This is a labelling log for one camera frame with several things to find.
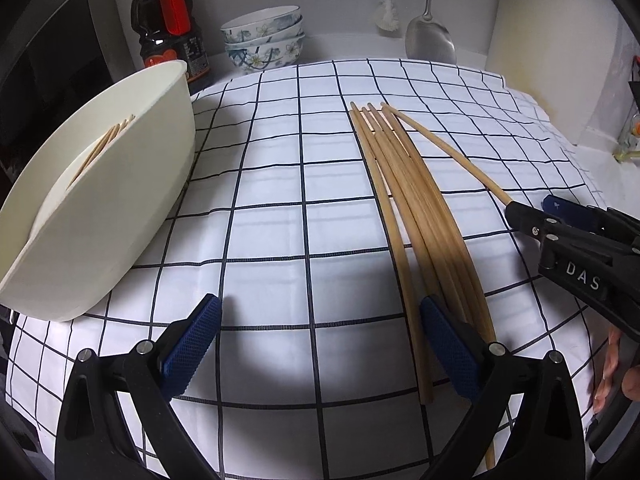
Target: screw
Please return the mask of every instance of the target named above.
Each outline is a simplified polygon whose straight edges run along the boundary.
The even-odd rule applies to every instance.
[[[564,359],[562,358],[562,354],[557,350],[552,350],[549,352],[549,359],[559,365]]]
[[[493,355],[501,356],[507,353],[507,349],[501,343],[491,343],[489,345],[489,352]]]
[[[89,357],[91,357],[92,354],[93,354],[93,351],[90,348],[85,348],[84,350],[81,350],[78,352],[77,359],[81,363],[84,363],[85,361],[89,360]]]
[[[140,355],[146,355],[154,349],[154,342],[149,341],[149,339],[145,339],[144,341],[140,341],[136,345],[136,352]]]

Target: blue gripper pad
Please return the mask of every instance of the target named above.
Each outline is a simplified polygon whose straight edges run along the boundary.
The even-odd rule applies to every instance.
[[[597,218],[588,207],[559,196],[547,195],[542,201],[542,211],[561,218],[567,225],[593,233]]]
[[[211,342],[220,332],[222,302],[213,294],[191,321],[161,365],[162,396],[167,402],[184,393]]]
[[[422,300],[420,314],[424,333],[456,393],[474,402],[481,391],[479,352],[478,349],[474,352],[469,348],[463,339],[465,335],[474,339],[468,330],[475,330],[453,319],[449,312],[439,306],[438,300],[433,296]],[[476,336],[478,339],[472,342],[482,344],[480,336],[477,333]]]

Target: human hand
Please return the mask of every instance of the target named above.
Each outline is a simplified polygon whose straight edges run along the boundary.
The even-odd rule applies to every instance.
[[[622,330],[613,325],[609,327],[609,340],[604,368],[602,369],[602,380],[593,396],[593,413],[598,413],[604,408],[607,396],[611,391],[613,373],[620,364],[619,352],[621,336]],[[622,379],[622,393],[625,394],[627,399],[640,400],[640,366],[629,368],[629,370],[626,371]]]

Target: bundle of chopsticks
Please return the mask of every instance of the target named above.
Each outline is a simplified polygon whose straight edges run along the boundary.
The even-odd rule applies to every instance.
[[[388,192],[411,242],[427,294],[437,294],[442,298],[450,311],[459,320],[475,327],[485,342],[495,341],[495,330],[462,234],[418,149],[399,120],[452,156],[505,205],[511,198],[464,155],[387,104],[382,103],[382,110],[378,111],[371,103],[361,110],[351,103],[350,117],[388,232],[412,340],[418,394],[420,402],[426,404],[433,399],[427,345],[418,302],[414,297],[410,264]],[[494,465],[495,454],[491,446],[487,451],[486,466],[492,468]]]
[[[84,160],[84,162],[82,163],[82,166],[80,166],[80,168],[78,168],[78,171],[76,171],[76,174],[74,175],[74,177],[71,179],[71,182],[68,184],[68,186],[66,186],[67,189],[69,189],[69,187],[71,187],[71,184],[73,184],[76,179],[82,174],[82,172],[89,166],[89,164],[91,164],[94,159],[100,155],[100,153],[102,152],[102,150],[104,148],[107,147],[107,145],[113,141],[113,139],[115,139],[118,134],[122,133],[123,130],[129,126],[129,124],[131,123],[131,121],[133,121],[133,119],[135,119],[136,117],[134,115],[130,115],[127,119],[124,119],[124,121],[122,121],[121,123],[118,124],[114,124],[111,128],[109,128],[106,133],[100,138],[100,140],[98,141],[98,143],[95,145],[95,147],[91,150],[91,153],[89,153],[89,155],[87,155],[87,158]]]

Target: tablecloth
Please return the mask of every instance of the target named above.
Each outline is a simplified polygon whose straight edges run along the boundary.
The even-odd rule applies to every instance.
[[[363,59],[212,86],[193,102],[186,190],[136,265],[71,322],[18,319],[6,398],[37,426],[50,459],[78,351],[127,352],[212,292],[223,298],[222,332],[171,405],[216,471],[307,480],[425,471],[468,404],[437,362],[435,400],[418,402],[394,263],[346,112],[352,100],[404,111],[515,200],[540,207],[553,193],[605,205],[543,110],[495,74]],[[538,275],[538,244],[508,228],[481,184],[410,135],[460,226],[498,339],[518,355],[561,351],[586,424],[607,324]],[[120,399],[143,460],[162,472],[130,397]],[[519,402],[505,413],[498,454]]]

